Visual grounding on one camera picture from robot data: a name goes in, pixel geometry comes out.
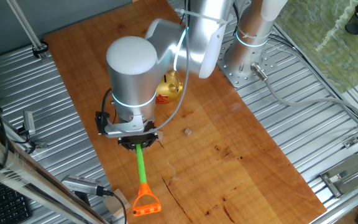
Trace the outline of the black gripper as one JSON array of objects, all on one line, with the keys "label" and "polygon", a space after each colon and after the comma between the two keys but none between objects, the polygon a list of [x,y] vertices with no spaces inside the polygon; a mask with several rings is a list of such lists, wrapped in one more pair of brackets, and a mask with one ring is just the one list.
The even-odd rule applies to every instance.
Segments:
[{"label": "black gripper", "polygon": [[138,144],[140,144],[143,149],[146,149],[155,141],[158,141],[157,135],[155,133],[150,133],[146,135],[122,137],[118,140],[118,145],[124,147],[128,151],[136,152]]}]

